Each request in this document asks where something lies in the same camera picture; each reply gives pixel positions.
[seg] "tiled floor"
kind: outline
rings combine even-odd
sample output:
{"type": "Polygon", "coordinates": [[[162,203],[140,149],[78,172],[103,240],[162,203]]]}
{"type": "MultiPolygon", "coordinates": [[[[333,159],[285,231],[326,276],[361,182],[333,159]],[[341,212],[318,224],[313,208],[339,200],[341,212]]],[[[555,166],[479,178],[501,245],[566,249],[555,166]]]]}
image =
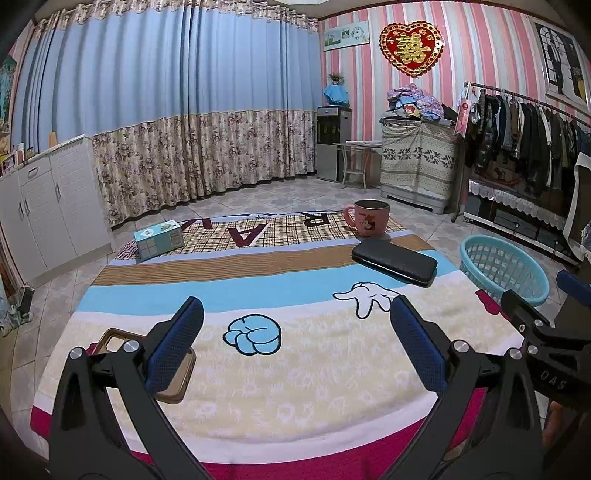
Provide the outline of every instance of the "tiled floor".
{"type": "MultiPolygon", "coordinates": [[[[369,189],[367,193],[352,187],[341,190],[339,184],[313,177],[273,181],[163,209],[160,213],[145,215],[136,221],[127,221],[113,231],[115,246],[119,249],[132,240],[133,232],[141,228],[170,219],[212,218],[238,213],[342,210],[346,204],[361,198],[380,198],[379,190],[369,189]]],[[[455,265],[460,264],[459,248],[465,237],[474,233],[494,235],[461,219],[452,223],[450,215],[436,215],[394,200],[388,202],[393,218],[441,251],[455,265]]],[[[566,298],[556,287],[556,274],[564,267],[538,252],[520,247],[530,253],[548,275],[550,297],[539,310],[553,320],[566,298]]],[[[0,338],[0,404],[4,411],[11,413],[14,428],[23,441],[45,456],[48,455],[47,443],[29,428],[35,389],[71,312],[76,309],[82,295],[108,259],[103,257],[39,287],[33,297],[32,322],[20,327],[18,332],[0,338]]],[[[547,404],[547,399],[540,398],[541,407],[544,402],[547,404]]],[[[540,411],[545,415],[545,407],[540,411]]]]}

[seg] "person's hand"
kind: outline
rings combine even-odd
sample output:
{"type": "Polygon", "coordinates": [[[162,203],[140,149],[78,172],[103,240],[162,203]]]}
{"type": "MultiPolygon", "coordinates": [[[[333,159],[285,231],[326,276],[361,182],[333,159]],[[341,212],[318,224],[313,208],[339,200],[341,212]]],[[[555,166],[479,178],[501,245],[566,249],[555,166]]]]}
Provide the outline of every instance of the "person's hand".
{"type": "Polygon", "coordinates": [[[542,432],[542,445],[548,448],[554,442],[556,435],[562,426],[562,410],[563,406],[555,401],[550,403],[550,418],[546,424],[546,428],[542,432]]]}

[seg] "clothes rack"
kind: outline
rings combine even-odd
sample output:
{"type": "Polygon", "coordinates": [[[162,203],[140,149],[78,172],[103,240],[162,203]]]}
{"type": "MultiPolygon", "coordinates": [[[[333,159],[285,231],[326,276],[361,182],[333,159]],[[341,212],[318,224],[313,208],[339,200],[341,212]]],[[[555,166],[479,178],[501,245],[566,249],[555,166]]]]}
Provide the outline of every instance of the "clothes rack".
{"type": "MultiPolygon", "coordinates": [[[[468,98],[468,96],[470,95],[470,88],[472,87],[476,87],[476,88],[480,88],[480,89],[485,89],[485,90],[490,90],[491,92],[499,92],[499,93],[504,93],[506,95],[509,96],[513,96],[513,97],[518,97],[521,98],[523,100],[526,100],[528,102],[534,103],[536,105],[541,105],[549,110],[552,110],[554,112],[560,113],[566,117],[572,118],[574,119],[576,122],[578,122],[581,125],[586,126],[587,128],[589,128],[591,130],[591,124],[585,122],[584,120],[581,120],[580,118],[572,115],[571,113],[567,113],[564,110],[555,107],[553,105],[550,105],[549,103],[546,102],[542,102],[540,100],[537,100],[535,98],[529,97],[527,95],[522,95],[520,93],[517,92],[512,92],[510,90],[506,90],[500,87],[495,87],[495,86],[491,86],[491,85],[483,85],[480,83],[474,83],[474,82],[464,82],[464,87],[466,88],[466,95],[464,98],[468,98]]],[[[461,214],[460,210],[462,208],[462,193],[463,193],[463,188],[464,188],[464,183],[466,182],[466,175],[465,175],[465,165],[466,165],[466,141],[465,139],[462,141],[461,147],[460,147],[460,161],[459,161],[459,165],[457,166],[457,170],[458,170],[458,178],[456,179],[456,194],[455,194],[455,203],[454,203],[454,210],[452,213],[452,222],[455,222],[457,217],[461,214]]],[[[543,245],[537,241],[532,241],[530,239],[528,239],[527,237],[524,237],[522,235],[516,235],[516,233],[513,231],[513,236],[514,237],[519,237],[521,238],[523,241],[527,242],[527,243],[531,243],[539,248],[542,248],[548,252],[551,252],[552,255],[556,255],[558,257],[560,257],[562,260],[566,260],[568,262],[574,263],[572,259],[566,257],[565,255],[557,252],[555,249],[551,249],[546,245],[543,245]]]]}
{"type": "Polygon", "coordinates": [[[537,103],[538,105],[541,105],[543,107],[546,107],[550,110],[554,110],[555,112],[558,113],[562,113],[565,116],[568,116],[569,118],[573,118],[574,120],[576,120],[578,123],[586,126],[587,128],[591,129],[591,125],[588,124],[587,122],[584,122],[583,120],[581,120],[580,118],[574,116],[572,113],[567,113],[564,110],[561,110],[560,108],[557,108],[553,105],[550,105],[549,103],[546,102],[542,102],[541,100],[536,100],[535,98],[532,97],[528,97],[527,95],[522,95],[520,93],[517,92],[512,92],[510,90],[505,90],[503,88],[499,88],[499,87],[492,87],[490,85],[481,85],[480,83],[473,83],[473,82],[464,82],[464,87],[467,87],[467,92],[470,91],[470,87],[477,87],[477,88],[484,88],[485,90],[490,90],[492,92],[501,92],[501,93],[506,93],[507,95],[511,95],[514,97],[519,97],[519,98],[523,98],[524,100],[527,100],[529,102],[532,103],[537,103]]]}

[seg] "tissue box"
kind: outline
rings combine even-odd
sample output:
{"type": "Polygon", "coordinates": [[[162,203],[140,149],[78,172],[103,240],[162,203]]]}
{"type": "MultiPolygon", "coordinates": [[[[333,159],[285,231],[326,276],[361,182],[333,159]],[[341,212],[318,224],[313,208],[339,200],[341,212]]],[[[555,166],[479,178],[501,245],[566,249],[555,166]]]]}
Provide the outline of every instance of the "tissue box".
{"type": "Polygon", "coordinates": [[[140,259],[147,260],[184,246],[181,226],[174,220],[149,226],[134,233],[140,259]]]}

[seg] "pink mug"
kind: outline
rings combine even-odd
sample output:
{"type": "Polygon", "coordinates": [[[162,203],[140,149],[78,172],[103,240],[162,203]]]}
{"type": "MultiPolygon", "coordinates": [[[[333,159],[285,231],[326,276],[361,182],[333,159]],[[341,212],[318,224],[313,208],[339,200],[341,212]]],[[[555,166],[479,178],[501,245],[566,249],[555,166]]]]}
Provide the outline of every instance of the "pink mug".
{"type": "Polygon", "coordinates": [[[381,200],[358,200],[355,205],[345,207],[343,216],[359,236],[380,236],[388,225],[390,205],[381,200]],[[351,218],[350,210],[355,210],[355,219],[351,218]]]}

